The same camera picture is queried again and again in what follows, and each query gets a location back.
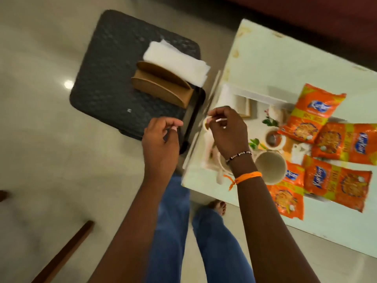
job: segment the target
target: orange snack packet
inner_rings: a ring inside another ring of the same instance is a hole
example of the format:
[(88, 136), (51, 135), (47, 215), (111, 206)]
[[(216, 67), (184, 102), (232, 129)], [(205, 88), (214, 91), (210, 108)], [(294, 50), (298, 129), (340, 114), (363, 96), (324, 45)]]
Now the orange snack packet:
[(286, 125), (278, 133), (306, 143), (314, 143), (318, 132), (346, 94), (335, 95), (305, 84)]
[(284, 179), (273, 186), (267, 186), (272, 200), (281, 215), (304, 220), (304, 174), (303, 167), (287, 161)]
[(377, 124), (326, 123), (311, 150), (313, 157), (377, 164)]
[(348, 208), (363, 212), (372, 178), (371, 171), (355, 171), (305, 155), (304, 188)]

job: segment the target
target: foot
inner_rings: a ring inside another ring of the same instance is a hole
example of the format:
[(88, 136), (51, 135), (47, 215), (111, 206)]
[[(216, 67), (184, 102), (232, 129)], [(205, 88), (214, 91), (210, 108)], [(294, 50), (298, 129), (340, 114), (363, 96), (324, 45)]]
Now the foot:
[(219, 215), (224, 216), (227, 209), (227, 204), (224, 201), (214, 200), (208, 204), (210, 209), (213, 209)]

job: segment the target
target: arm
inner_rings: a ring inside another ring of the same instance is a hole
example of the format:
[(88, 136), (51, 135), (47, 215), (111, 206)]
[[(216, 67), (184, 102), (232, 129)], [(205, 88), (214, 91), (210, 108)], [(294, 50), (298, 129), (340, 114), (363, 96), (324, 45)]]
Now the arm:
[[(158, 205), (177, 166), (181, 120), (152, 119), (142, 140), (144, 181), (89, 283), (142, 282), (157, 223)], [(169, 131), (168, 140), (163, 140)]]
[[(215, 121), (209, 123), (215, 144), (225, 159), (249, 150), (246, 124), (233, 109), (226, 106), (208, 114), (214, 119), (227, 118), (226, 128)], [(236, 157), (229, 165), (235, 178), (257, 171), (249, 155)], [(237, 187), (256, 282), (319, 283), (285, 226), (262, 178), (245, 180)]]

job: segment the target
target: bracelet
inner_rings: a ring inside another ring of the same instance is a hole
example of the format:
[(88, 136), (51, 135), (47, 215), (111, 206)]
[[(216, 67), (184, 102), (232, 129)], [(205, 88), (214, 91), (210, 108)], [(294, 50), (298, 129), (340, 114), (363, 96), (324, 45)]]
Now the bracelet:
[(241, 155), (244, 155), (244, 154), (250, 154), (251, 155), (251, 152), (250, 151), (243, 151), (243, 152), (240, 152), (238, 153), (237, 155), (234, 155), (232, 157), (230, 157), (228, 160), (225, 161), (225, 163), (228, 165), (228, 163), (230, 161), (232, 161), (235, 157), (238, 157), (238, 156), (241, 156)]
[(228, 175), (223, 175), (223, 176), (232, 181), (232, 184), (229, 187), (229, 190), (231, 190), (234, 185), (238, 185), (240, 182), (245, 181), (245, 180), (250, 179), (250, 178), (255, 178), (256, 176), (262, 176), (262, 173), (261, 172), (252, 172), (252, 173), (248, 173), (248, 174), (243, 174), (243, 175), (239, 176), (237, 179), (235, 179), (234, 181)]

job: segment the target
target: stool leg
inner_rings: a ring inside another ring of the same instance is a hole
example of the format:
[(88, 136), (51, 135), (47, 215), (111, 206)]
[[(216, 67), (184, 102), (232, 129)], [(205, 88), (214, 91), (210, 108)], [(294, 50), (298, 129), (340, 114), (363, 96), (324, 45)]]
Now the stool leg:
[(9, 193), (5, 190), (0, 190), (0, 201), (6, 200), (9, 197)]
[(59, 251), (31, 283), (50, 283), (80, 244), (93, 230), (94, 222), (87, 221), (71, 240)]

